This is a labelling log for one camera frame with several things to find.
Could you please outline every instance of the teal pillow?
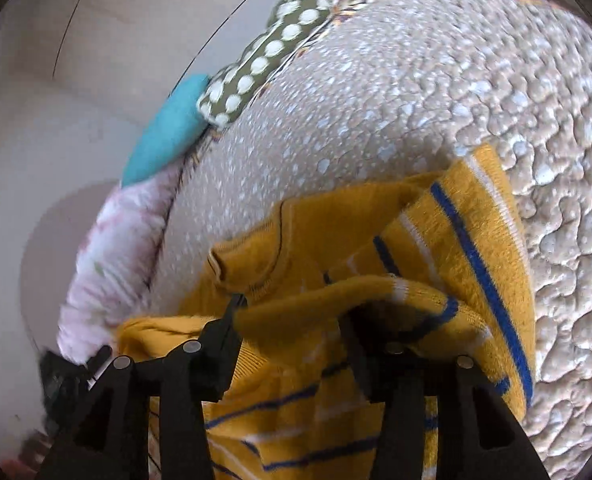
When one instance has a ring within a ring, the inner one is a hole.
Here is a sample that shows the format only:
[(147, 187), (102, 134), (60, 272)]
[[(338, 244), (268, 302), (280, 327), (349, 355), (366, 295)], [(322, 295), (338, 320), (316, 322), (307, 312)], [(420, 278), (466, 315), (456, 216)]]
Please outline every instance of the teal pillow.
[(145, 129), (122, 172), (122, 187), (148, 179), (183, 155), (207, 127), (196, 109), (209, 76), (197, 74), (183, 80)]

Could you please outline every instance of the pillow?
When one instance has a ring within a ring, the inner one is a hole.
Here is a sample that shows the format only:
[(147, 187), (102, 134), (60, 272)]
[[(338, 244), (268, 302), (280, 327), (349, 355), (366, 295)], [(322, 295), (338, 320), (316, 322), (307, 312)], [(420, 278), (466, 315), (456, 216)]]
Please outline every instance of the pillow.
[(279, 1), (267, 29), (246, 47), (237, 62), (212, 78), (198, 99), (205, 120), (218, 127), (233, 123), (282, 61), (327, 22), (331, 7), (330, 0)]
[(196, 109), (207, 83), (209, 76), (204, 74), (180, 82), (140, 137), (122, 173), (122, 187), (153, 176), (196, 142), (207, 127)]

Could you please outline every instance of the tile floor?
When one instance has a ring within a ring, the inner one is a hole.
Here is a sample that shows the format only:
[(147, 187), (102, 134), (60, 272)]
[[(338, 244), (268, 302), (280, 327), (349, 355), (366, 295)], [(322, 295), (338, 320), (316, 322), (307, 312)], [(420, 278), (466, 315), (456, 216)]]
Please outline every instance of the tile floor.
[(10, 0), (0, 13), (0, 459), (41, 427), (39, 348), (55, 345), (76, 247), (142, 127), (190, 64), (233, 61), (275, 1)]

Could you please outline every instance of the teal object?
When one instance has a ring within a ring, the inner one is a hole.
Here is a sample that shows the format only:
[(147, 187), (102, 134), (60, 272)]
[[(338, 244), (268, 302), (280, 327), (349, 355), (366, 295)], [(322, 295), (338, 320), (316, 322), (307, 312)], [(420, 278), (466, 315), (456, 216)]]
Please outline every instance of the teal object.
[(196, 109), (209, 76), (197, 74), (183, 80), (145, 129), (122, 172), (122, 187), (148, 179), (183, 155), (207, 127)]

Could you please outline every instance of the quilted bedspread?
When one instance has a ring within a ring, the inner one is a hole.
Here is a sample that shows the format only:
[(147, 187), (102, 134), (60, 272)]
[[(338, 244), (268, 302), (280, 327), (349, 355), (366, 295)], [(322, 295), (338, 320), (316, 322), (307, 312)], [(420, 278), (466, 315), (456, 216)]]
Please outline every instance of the quilted bedspread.
[(151, 302), (173, 310), (210, 245), (277, 200), (445, 169), (489, 142), (536, 288), (523, 424), (552, 478), (572, 478), (592, 453), (592, 28), (544, 0), (337, 2), (325, 33), (186, 168)]

